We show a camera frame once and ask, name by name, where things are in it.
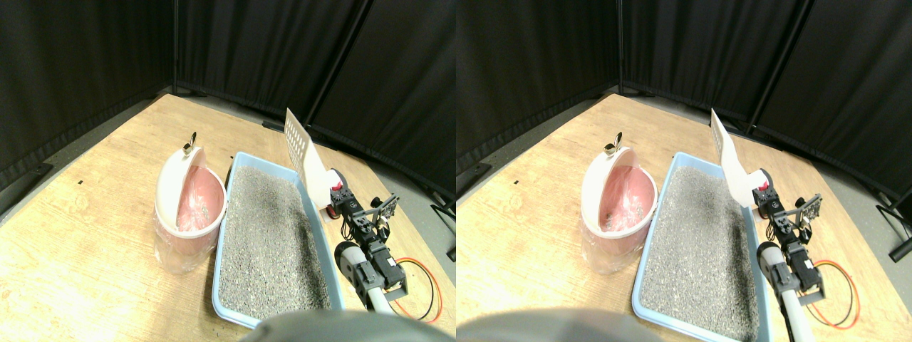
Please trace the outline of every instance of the pink bin liner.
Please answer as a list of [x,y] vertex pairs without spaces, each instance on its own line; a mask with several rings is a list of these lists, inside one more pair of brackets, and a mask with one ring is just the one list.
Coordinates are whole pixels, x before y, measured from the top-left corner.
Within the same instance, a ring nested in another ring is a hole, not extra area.
[[645,171],[627,165],[614,167],[599,203],[601,232],[591,232],[583,219],[579,222],[584,259],[603,274],[614,273],[636,260],[646,241],[655,205],[656,185]]
[[218,240],[225,190],[208,168],[191,166],[181,191],[177,232],[155,220],[155,257],[170,272],[192,270],[209,255]]

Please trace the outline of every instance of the metal pole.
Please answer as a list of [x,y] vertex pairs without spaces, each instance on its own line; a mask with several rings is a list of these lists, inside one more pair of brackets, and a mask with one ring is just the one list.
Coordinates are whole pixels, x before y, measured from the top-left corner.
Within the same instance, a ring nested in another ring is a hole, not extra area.
[[310,123],[314,121],[314,115],[320,109],[320,105],[323,104],[326,94],[329,92],[329,87],[336,80],[336,75],[338,75],[339,69],[342,68],[342,62],[345,60],[348,55],[348,51],[355,45],[355,39],[358,37],[358,31],[361,30],[361,26],[364,24],[364,21],[367,19],[368,11],[370,6],[373,4],[373,0],[364,0],[361,2],[361,7],[358,9],[358,19],[354,25],[348,29],[346,35],[346,44],[342,47],[342,50],[339,51],[339,54],[336,56],[336,60],[333,62],[333,67],[329,71],[329,75],[326,77],[326,81],[323,82],[323,86],[320,87],[320,92],[316,94],[314,98],[314,105],[310,107],[310,111],[307,112],[307,116],[304,119],[304,122],[301,122],[305,128],[310,126]]
[[757,109],[753,111],[753,115],[751,116],[751,124],[749,124],[747,126],[747,129],[744,131],[745,135],[751,135],[753,129],[757,127],[757,121],[760,120],[760,113],[763,111],[763,108],[766,107],[766,102],[770,99],[772,87],[776,84],[777,81],[779,81],[779,76],[782,75],[782,70],[785,68],[785,62],[792,54],[792,49],[797,43],[798,36],[801,34],[801,30],[804,27],[804,21],[810,14],[811,6],[813,3],[814,0],[806,0],[802,4],[798,19],[795,20],[795,25],[792,26],[792,32],[789,33],[789,39],[785,43],[785,49],[782,51],[782,54],[779,55],[779,59],[776,61],[776,67],[772,69],[770,81],[766,82],[766,88],[763,89],[763,95],[760,97],[760,102],[757,102]]
[[624,95],[624,4],[617,0],[617,93]]
[[171,3],[174,6],[174,65],[171,69],[173,78],[171,79],[171,94],[177,95],[177,1],[173,0]]
[[903,195],[901,197],[899,197],[899,199],[896,200],[896,202],[890,203],[890,206],[887,207],[887,209],[889,209],[891,212],[896,210],[897,206],[899,206],[900,203],[905,201],[906,197],[909,197],[909,194],[912,194],[912,186],[910,186],[908,188],[908,190],[906,190],[906,193],[903,193]]

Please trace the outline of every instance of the red wire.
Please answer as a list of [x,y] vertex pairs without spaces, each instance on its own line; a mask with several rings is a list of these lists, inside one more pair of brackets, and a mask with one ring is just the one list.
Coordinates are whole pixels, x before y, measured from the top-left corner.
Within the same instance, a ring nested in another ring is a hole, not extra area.
[[[434,319],[428,321],[428,324],[437,322],[437,320],[440,319],[440,314],[443,313],[443,293],[440,290],[440,285],[437,284],[437,277],[434,276],[434,273],[432,273],[428,269],[427,266],[425,266],[424,264],[422,264],[420,261],[416,260],[415,258],[411,258],[411,257],[407,257],[407,256],[401,257],[399,259],[396,259],[396,262],[398,263],[400,260],[410,260],[410,261],[415,262],[415,264],[418,264],[419,266],[421,266],[421,268],[424,268],[425,271],[428,271],[428,275],[430,275],[430,279],[432,279],[434,281],[434,286],[437,286],[437,295],[438,295],[438,298],[440,299],[439,300],[440,303],[437,305],[437,315],[434,317]],[[415,317],[411,316],[408,311],[405,311],[405,307],[402,307],[402,305],[399,304],[398,299],[394,300],[393,302],[395,302],[396,306],[398,306],[399,309],[402,310],[403,313],[405,313],[405,316],[408,316],[411,319],[415,319]]]
[[820,309],[818,309],[816,305],[811,303],[811,307],[814,308],[814,311],[817,312],[817,315],[820,316],[820,318],[822,318],[824,320],[824,322],[826,322],[827,325],[837,328],[839,330],[847,330],[847,329],[851,328],[852,326],[855,326],[855,323],[858,323],[858,318],[861,317],[861,297],[858,296],[858,286],[855,286],[855,280],[852,280],[852,276],[849,276],[849,273],[846,272],[845,269],[842,266],[840,266],[839,264],[837,264],[836,262],[833,262],[830,260],[820,260],[820,261],[814,263],[814,267],[816,267],[819,264],[831,264],[833,266],[839,267],[839,270],[843,271],[843,273],[845,273],[845,275],[848,276],[849,283],[852,284],[852,290],[855,291],[855,298],[858,298],[858,308],[855,310],[855,319],[852,321],[852,324],[850,324],[849,326],[837,326],[837,325],[831,323],[830,320],[826,319],[826,317],[824,317],[824,314],[820,313]]

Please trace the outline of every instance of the white slotted scoop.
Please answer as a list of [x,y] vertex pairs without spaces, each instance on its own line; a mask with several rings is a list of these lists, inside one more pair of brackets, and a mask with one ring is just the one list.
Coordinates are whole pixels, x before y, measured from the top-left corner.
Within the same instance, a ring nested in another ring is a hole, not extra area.
[[725,181],[729,184],[731,197],[735,199],[742,207],[750,208],[753,205],[754,189],[765,187],[769,184],[763,171],[757,170],[751,174],[744,171],[741,162],[738,161],[738,153],[735,151],[735,144],[731,141],[729,132],[722,126],[722,121],[716,116],[716,110],[712,109],[712,140],[716,143],[716,151],[719,153],[719,164],[722,166],[722,173],[725,174]]
[[288,143],[288,156],[295,165],[298,178],[307,190],[307,196],[314,206],[320,211],[324,222],[332,219],[326,214],[326,207],[332,203],[329,191],[341,184],[342,179],[336,171],[327,170],[316,153],[314,141],[301,126],[291,109],[285,110],[285,141]]

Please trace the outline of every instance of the blurry gray object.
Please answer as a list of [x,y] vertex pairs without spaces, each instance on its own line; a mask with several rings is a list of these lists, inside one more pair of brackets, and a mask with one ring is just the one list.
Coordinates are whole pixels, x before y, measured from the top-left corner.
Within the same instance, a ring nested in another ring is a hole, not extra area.
[[413,319],[351,310],[305,310],[272,316],[242,342],[279,341],[454,341]]
[[485,316],[456,328],[460,341],[661,341],[633,316],[550,308]]

